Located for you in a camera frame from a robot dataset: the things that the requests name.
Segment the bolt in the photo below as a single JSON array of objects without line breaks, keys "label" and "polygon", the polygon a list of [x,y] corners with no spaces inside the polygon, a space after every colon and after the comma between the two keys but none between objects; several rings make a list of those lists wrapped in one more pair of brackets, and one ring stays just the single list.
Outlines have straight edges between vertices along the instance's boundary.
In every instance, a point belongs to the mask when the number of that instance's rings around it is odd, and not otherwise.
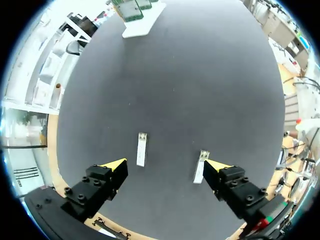
[{"label": "bolt", "polygon": [[72,189],[67,186],[67,187],[64,188],[64,192],[65,192],[66,194],[70,194],[70,193],[72,192]]},{"label": "bolt", "polygon": [[89,178],[87,176],[83,176],[82,177],[82,182],[89,182]]},{"label": "bolt", "polygon": [[83,194],[79,194],[79,195],[78,195],[78,200],[79,200],[80,202],[84,202],[84,201],[86,200],[86,196],[84,196]]},{"label": "bolt", "polygon": [[237,185],[238,185],[238,182],[237,182],[237,181],[232,181],[232,182],[231,182],[231,186],[232,186],[232,187],[235,187],[235,186],[237,186]]},{"label": "bolt", "polygon": [[265,194],[267,192],[267,189],[265,187],[260,188],[260,194]]},{"label": "bolt", "polygon": [[248,196],[246,196],[246,198],[245,198],[245,200],[246,200],[248,203],[252,202],[254,199],[255,199],[255,198],[254,198],[254,196],[252,196],[252,195],[248,195]]},{"label": "bolt", "polygon": [[93,185],[95,185],[96,187],[100,186],[101,185],[101,182],[100,180],[93,180]]}]

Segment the green circuit board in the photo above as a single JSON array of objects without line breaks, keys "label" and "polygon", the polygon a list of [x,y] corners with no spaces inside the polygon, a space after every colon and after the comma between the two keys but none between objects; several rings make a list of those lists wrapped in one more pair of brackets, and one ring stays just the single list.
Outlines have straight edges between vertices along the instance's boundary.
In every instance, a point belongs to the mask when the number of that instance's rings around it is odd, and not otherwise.
[{"label": "green circuit board", "polygon": [[141,10],[152,8],[150,0],[136,0]]},{"label": "green circuit board", "polygon": [[125,22],[139,20],[144,17],[136,0],[112,0],[112,3],[116,12]]}]

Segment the black cable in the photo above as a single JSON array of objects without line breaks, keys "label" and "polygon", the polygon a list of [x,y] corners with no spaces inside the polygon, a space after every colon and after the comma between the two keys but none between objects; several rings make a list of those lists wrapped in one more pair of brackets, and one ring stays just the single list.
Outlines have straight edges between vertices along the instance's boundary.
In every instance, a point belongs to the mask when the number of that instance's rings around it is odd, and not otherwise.
[{"label": "black cable", "polygon": [[254,235],[254,236],[245,236],[239,240],[252,240],[252,239],[263,239],[263,240],[271,240],[273,239],[270,236],[261,236],[261,235]]},{"label": "black cable", "polygon": [[286,82],[288,82],[288,81],[290,81],[290,80],[292,80],[292,79],[294,79],[294,78],[295,78],[295,77],[291,77],[291,78],[285,80],[284,82],[282,82],[282,84],[285,84]]},{"label": "black cable", "polygon": [[318,132],[319,132],[319,127],[316,129],[315,134],[313,135],[313,138],[312,138],[312,140],[311,140],[311,142],[310,142],[310,146],[309,146],[309,149],[310,149],[310,150],[311,150],[312,143],[314,142],[315,137],[316,137],[316,135],[317,135]]},{"label": "black cable", "polygon": [[315,83],[315,84],[320,88],[320,84],[319,84],[316,80],[313,80],[313,79],[311,79],[311,78],[309,78],[309,77],[307,77],[307,76],[303,76],[303,78],[304,78],[304,79],[308,79],[309,81]]},{"label": "black cable", "polygon": [[[282,84],[285,84],[286,82],[288,82],[288,81],[290,81],[290,80],[292,80],[292,79],[294,79],[294,78],[295,78],[295,77],[291,77],[291,78],[285,80]],[[311,78],[309,78],[309,77],[307,77],[307,76],[297,76],[297,78],[308,79],[309,81],[315,83],[315,84],[317,85],[317,88],[320,90],[320,84],[319,84],[317,81],[315,81],[315,80],[313,80],[313,79],[311,79]]]},{"label": "black cable", "polygon": [[299,144],[299,145],[297,145],[297,146],[292,146],[292,147],[285,147],[285,146],[282,145],[282,147],[283,147],[284,149],[294,149],[294,148],[297,148],[297,147],[300,147],[300,146],[303,146],[303,145],[306,145],[306,144],[305,144],[305,143],[302,143],[302,144]]},{"label": "black cable", "polygon": [[314,86],[316,87],[316,89],[318,89],[319,93],[320,93],[320,86],[316,85],[316,84],[312,84],[312,83],[308,83],[308,82],[294,82],[292,83],[293,86],[297,85],[297,84],[306,84],[306,85],[311,85],[311,86]]}]

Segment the gray table surface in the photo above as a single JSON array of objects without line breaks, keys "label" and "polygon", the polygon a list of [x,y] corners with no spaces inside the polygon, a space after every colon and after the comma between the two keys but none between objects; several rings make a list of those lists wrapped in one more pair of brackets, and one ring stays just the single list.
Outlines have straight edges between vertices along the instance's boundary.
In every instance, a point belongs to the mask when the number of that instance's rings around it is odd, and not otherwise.
[{"label": "gray table surface", "polygon": [[[240,1],[195,2],[167,1],[143,37],[123,39],[111,17],[75,66],[59,114],[64,180],[127,158],[129,176],[99,212],[161,240],[222,240],[242,223],[205,181],[193,184],[201,149],[266,187],[282,144],[282,84],[260,26]],[[139,132],[149,134],[144,168]]]}]

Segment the glass window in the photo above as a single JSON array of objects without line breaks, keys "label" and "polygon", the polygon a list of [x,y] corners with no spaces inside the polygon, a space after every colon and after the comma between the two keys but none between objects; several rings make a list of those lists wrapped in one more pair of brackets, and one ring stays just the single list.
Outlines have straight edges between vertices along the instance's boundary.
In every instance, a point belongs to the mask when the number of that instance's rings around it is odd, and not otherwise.
[{"label": "glass window", "polygon": [[1,118],[2,146],[47,146],[47,114],[5,107]]}]

